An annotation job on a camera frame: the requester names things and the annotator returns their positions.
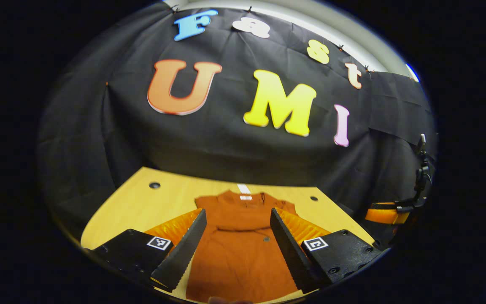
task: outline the yellow letter m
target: yellow letter m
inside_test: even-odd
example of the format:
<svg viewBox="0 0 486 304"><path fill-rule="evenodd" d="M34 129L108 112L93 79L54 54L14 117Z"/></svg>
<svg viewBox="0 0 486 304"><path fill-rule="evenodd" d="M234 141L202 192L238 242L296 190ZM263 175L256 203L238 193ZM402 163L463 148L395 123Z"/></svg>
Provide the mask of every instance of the yellow letter m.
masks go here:
<svg viewBox="0 0 486 304"><path fill-rule="evenodd" d="M256 89L251 111L243 115L245 123L266 127L269 123L266 116L269 105L275 129L279 129L291 113L290 120L285 124L286 131L299 136L308 136L309 115L312 100L316 98L316 91L300 83L290 95L286 96L280 77L275 73L256 70L254 77L258 79L258 89Z"/></svg>

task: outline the black cloth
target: black cloth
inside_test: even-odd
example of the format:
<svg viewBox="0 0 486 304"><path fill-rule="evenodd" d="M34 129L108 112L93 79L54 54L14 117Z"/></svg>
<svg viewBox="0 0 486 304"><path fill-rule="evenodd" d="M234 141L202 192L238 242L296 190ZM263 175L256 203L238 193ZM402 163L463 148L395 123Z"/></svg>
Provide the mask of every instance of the black cloth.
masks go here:
<svg viewBox="0 0 486 304"><path fill-rule="evenodd" d="M40 123L39 175L47 202L74 237L142 166L239 183L316 186L360 221L372 202L415 194L420 162L413 150L421 133L434 175L437 132L419 83L369 73L344 50L282 19L214 9L219 14L204 33L176 42L174 21L208 8L176 14L164 3L144 8L89 43L54 86ZM232 29L241 17L267 23L270 37ZM311 39L329 48L329 63L309 57ZM187 63L173 83L178 98L191 92L196 62L222 66L197 112L167 115L148 104L154 64L167 59ZM348 81L348 62L362 73L359 90ZM316 90L308 137L275 129L271 119L264 128L243 121L256 94L257 69L278 74L286 94L299 83ZM333 141L334 104L350 112L348 147Z"/></svg>

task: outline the white tag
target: white tag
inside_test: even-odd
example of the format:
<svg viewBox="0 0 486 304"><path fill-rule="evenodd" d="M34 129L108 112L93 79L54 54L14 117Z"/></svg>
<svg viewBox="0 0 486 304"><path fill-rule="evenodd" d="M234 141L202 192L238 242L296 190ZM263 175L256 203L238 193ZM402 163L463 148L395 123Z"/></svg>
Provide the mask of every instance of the white tag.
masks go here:
<svg viewBox="0 0 486 304"><path fill-rule="evenodd" d="M251 194L251 192L248 190L247 185L244 184L238 184L239 192L243 194Z"/></svg>

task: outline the letter u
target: letter u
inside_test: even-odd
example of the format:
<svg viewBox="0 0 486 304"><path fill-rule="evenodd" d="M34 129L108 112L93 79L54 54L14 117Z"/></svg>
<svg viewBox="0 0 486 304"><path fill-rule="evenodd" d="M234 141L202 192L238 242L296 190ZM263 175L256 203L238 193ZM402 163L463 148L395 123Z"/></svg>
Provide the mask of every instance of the letter u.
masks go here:
<svg viewBox="0 0 486 304"><path fill-rule="evenodd" d="M216 73L222 71L220 64L197 62L198 71L191 94L185 98L175 98L170 94L178 71L185 69L183 60L160 60L155 64L155 75L147 91L147 100L152 108L164 114L187 115L198 111L208 98L211 82Z"/></svg>

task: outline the blue letter f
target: blue letter f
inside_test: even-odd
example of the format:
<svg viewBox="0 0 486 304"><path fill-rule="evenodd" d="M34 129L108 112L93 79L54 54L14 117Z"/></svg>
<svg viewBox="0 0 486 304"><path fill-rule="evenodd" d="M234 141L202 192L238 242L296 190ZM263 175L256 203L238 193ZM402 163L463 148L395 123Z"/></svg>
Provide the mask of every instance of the blue letter f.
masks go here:
<svg viewBox="0 0 486 304"><path fill-rule="evenodd" d="M214 16L218 13L219 12L217 12L216 10L208 10L178 19L174 22L174 24L179 25L179 33L174 38L174 40L180 41L185 38L198 35L199 33L203 33L206 30L204 27L211 23L211 18L209 16Z"/></svg>

